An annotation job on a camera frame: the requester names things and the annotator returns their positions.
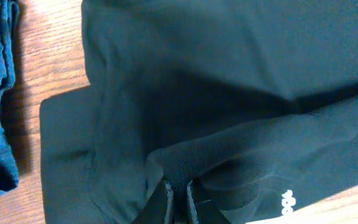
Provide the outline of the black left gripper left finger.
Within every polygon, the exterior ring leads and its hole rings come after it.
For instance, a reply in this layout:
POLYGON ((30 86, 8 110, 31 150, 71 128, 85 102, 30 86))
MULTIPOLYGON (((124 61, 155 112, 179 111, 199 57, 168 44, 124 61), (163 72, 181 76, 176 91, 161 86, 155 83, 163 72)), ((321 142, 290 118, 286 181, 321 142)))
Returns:
POLYGON ((166 177, 162 177, 145 207, 132 224, 172 224, 174 192, 166 177))

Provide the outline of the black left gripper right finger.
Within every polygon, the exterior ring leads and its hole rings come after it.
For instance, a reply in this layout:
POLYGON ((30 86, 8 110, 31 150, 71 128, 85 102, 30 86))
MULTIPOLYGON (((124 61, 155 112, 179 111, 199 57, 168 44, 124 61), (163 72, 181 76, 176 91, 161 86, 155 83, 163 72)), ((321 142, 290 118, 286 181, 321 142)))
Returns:
POLYGON ((186 199, 190 224, 230 224, 198 179, 188 183, 186 199))

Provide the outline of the black polo shirt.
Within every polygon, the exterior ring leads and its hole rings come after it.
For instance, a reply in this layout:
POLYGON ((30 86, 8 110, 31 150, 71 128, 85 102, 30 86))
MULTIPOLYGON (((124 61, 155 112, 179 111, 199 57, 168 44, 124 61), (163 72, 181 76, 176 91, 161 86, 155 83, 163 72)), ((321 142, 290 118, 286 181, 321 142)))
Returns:
POLYGON ((358 185, 358 0, 83 1, 90 85, 40 106, 47 223, 132 223, 162 177, 230 223, 358 185))

